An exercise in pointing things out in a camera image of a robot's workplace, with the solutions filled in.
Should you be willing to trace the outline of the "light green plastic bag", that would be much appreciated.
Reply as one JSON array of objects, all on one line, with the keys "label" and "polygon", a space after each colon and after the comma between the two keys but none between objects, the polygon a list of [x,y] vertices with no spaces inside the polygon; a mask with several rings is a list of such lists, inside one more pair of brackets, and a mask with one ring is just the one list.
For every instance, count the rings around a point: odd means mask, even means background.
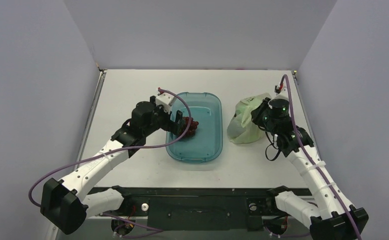
[{"label": "light green plastic bag", "polygon": [[235,145],[257,142],[265,136],[265,133],[252,122],[251,112],[258,108],[265,98],[270,98],[269,93],[249,96],[241,99],[235,106],[234,115],[227,127],[227,136]]}]

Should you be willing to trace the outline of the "teal plastic tub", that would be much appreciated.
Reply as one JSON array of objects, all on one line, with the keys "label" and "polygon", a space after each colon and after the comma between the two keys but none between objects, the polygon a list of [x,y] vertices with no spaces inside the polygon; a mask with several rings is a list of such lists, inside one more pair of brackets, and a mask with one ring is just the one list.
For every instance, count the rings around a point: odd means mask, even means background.
[{"label": "teal plastic tub", "polygon": [[178,94],[188,105],[191,117],[198,123],[181,140],[168,145],[166,151],[174,160],[202,164],[216,159],[223,149],[222,104],[208,92],[181,92]]}]

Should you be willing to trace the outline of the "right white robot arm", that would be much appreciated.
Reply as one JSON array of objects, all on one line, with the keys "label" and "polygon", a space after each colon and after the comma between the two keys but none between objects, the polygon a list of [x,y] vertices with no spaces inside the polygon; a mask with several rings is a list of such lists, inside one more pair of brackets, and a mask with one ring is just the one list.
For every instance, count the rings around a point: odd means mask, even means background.
[{"label": "right white robot arm", "polygon": [[265,209],[286,213],[309,229],[314,240],[359,240],[369,220],[364,208],[357,208],[342,193],[326,170],[309,133],[293,122],[291,102],[266,97],[251,112],[252,122],[274,137],[273,145],[296,168],[314,203],[297,196],[286,186],[269,190]]}]

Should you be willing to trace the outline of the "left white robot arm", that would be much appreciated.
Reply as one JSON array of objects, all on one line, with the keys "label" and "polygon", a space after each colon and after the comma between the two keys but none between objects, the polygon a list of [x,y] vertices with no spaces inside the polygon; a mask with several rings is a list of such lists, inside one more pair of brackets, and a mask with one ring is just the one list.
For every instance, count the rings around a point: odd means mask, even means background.
[{"label": "left white robot arm", "polygon": [[111,136],[93,157],[80,161],[81,166],[59,180],[50,178],[42,188],[40,212],[64,234],[75,232],[87,218],[115,211],[126,215],[132,201],[116,189],[96,193],[92,188],[110,171],[131,158],[139,149],[146,149],[146,139],[157,130],[174,135],[184,132],[181,111],[172,119],[171,108],[178,97],[162,92],[148,101],[136,104],[131,117]]}]

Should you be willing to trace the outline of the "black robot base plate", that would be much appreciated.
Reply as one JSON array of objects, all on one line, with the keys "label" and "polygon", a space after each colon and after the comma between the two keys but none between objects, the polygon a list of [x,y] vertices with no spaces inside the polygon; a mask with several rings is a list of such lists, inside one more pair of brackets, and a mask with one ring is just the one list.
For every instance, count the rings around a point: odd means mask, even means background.
[{"label": "black robot base plate", "polygon": [[115,216],[145,219],[164,231],[259,231],[268,218],[285,216],[271,206],[268,188],[153,188],[113,186],[124,198]]}]

